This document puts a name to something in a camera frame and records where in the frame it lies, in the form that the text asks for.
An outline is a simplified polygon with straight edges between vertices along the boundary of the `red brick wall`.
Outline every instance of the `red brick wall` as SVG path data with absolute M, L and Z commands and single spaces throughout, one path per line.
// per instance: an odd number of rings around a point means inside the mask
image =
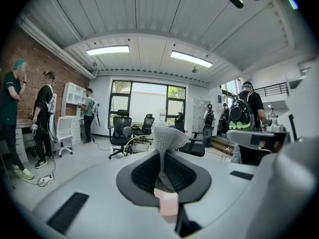
M 27 86 L 18 104 L 17 119 L 28 119 L 33 111 L 34 102 L 43 83 L 43 71 L 55 74 L 53 91 L 57 93 L 57 118 L 61 116 L 61 105 L 66 82 L 72 82 L 83 88 L 89 86 L 89 79 L 76 72 L 72 67 L 53 55 L 50 51 L 32 39 L 18 26 L 12 28 L 0 57 L 0 92 L 2 93 L 3 79 L 8 71 L 13 70 L 13 65 L 18 59 L 27 62 Z M 75 115 L 76 106 L 67 108 L 67 115 Z

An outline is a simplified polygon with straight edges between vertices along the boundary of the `teal hair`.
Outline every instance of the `teal hair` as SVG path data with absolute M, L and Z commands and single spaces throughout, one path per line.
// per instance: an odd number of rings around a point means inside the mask
M 23 59 L 19 59 L 16 61 L 16 63 L 14 64 L 14 69 L 17 69 L 18 67 L 22 66 L 22 65 L 25 65 L 26 62 L 23 60 Z

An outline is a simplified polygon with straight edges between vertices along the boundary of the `person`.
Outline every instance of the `person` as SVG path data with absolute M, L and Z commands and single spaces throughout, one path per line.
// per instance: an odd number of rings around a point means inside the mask
M 229 118 L 229 108 L 228 105 L 226 103 L 223 104 L 223 113 L 220 116 L 220 118 L 223 120 L 222 122 L 222 127 L 221 127 L 221 133 L 225 134 L 228 130 L 229 130 L 229 126 L 228 126 L 228 118 Z
M 33 174 L 24 167 L 19 159 L 15 148 L 15 126 L 18 110 L 18 102 L 26 87 L 26 62 L 18 60 L 13 67 L 13 72 L 6 73 L 2 90 L 2 105 L 0 112 L 0 124 L 3 138 L 8 146 L 12 161 L 13 170 L 17 173 L 22 171 L 26 179 L 33 179 Z
M 35 168 L 39 169 L 47 165 L 47 159 L 52 159 L 51 142 L 49 138 L 48 122 L 50 113 L 48 111 L 48 104 L 50 103 L 53 91 L 52 83 L 55 79 L 53 72 L 44 72 L 44 86 L 39 90 L 33 108 L 32 122 L 37 125 L 37 130 L 34 136 L 34 141 L 37 146 L 38 162 Z
M 206 117 L 209 115 L 209 114 L 212 114 L 213 115 L 213 122 L 212 122 L 212 127 L 215 127 L 215 120 L 216 120 L 216 114 L 215 112 L 213 111 L 213 105 L 212 104 L 208 104 L 207 105 L 207 110 L 204 112 L 204 123 L 205 123 L 205 120 L 206 120 Z M 210 147 L 210 142 L 211 142 L 211 137 L 209 138 L 204 138 L 203 139 L 203 145 L 204 147 L 207 147 L 209 148 Z
M 266 124 L 266 115 L 264 111 L 264 105 L 263 102 L 261 101 L 261 98 L 259 94 L 254 92 L 254 87 L 251 84 L 251 82 L 246 81 L 242 85 L 243 91 L 238 94 L 239 99 L 247 100 L 247 96 L 249 93 L 249 99 L 248 103 L 250 104 L 253 114 L 254 114 L 254 120 L 255 120 L 255 125 L 253 128 L 253 131 L 260 131 L 260 123 L 259 120 L 263 123 Z M 234 147 L 234 154 L 233 158 L 231 159 L 232 163 L 240 163 L 241 162 L 241 157 L 240 157 L 240 148 L 238 144 L 235 144 Z
M 272 120 L 273 118 L 275 118 L 276 117 L 276 114 L 275 114 L 275 112 L 274 112 L 274 108 L 270 108 L 270 113 L 269 113 L 269 115 L 268 115 L 268 119 L 270 119 L 270 120 Z
M 85 135 L 86 135 L 86 139 L 84 140 L 84 144 L 86 143 L 90 143 L 91 140 L 91 124 L 92 121 L 94 119 L 94 114 L 92 112 L 92 108 L 95 104 L 94 99 L 92 98 L 93 95 L 93 90 L 90 88 L 86 89 L 86 100 L 84 105 L 81 105 L 80 108 L 83 111 L 83 118 L 84 118 L 84 129 L 85 129 Z

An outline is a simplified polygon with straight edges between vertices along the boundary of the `desk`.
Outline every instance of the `desk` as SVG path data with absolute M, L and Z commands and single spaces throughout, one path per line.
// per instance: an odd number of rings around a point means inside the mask
M 31 147 L 31 145 L 32 146 L 34 145 L 33 138 L 30 139 L 28 134 L 22 135 L 22 128 L 31 127 L 31 126 L 32 126 L 32 122 L 28 119 L 24 119 L 24 120 L 17 119 L 16 121 L 15 148 L 22 163 L 28 162 L 28 158 L 25 152 L 25 143 L 27 147 Z M 4 140 L 0 141 L 0 149 L 1 149 L 1 154 L 9 153 L 8 146 L 6 145 L 6 142 Z

